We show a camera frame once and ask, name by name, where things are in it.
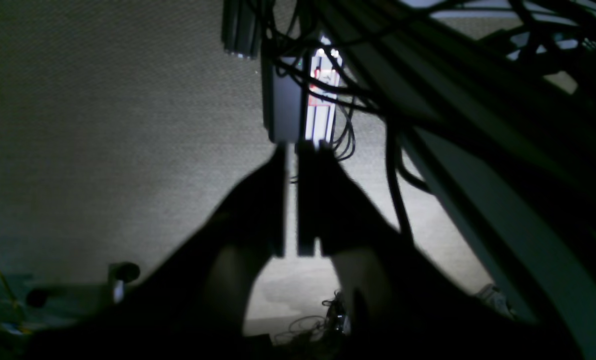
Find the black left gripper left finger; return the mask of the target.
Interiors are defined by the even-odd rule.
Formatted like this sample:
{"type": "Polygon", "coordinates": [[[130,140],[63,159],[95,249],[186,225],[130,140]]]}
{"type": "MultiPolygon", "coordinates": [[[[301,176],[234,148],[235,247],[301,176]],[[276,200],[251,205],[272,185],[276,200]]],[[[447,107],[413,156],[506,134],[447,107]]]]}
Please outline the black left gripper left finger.
{"type": "Polygon", "coordinates": [[[146,323],[161,332],[241,335],[259,273],[284,253],[286,180],[279,145],[144,282],[146,323]]]}

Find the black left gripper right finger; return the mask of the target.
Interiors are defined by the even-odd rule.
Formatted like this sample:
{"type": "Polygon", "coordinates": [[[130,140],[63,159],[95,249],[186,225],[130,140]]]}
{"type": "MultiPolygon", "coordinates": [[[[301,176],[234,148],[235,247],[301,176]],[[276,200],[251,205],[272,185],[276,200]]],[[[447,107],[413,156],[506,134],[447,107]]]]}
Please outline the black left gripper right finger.
{"type": "Polygon", "coordinates": [[[483,344],[479,304],[405,239],[348,178],[329,149],[298,151],[298,241],[319,240],[352,319],[352,347],[471,351],[483,344]]]}

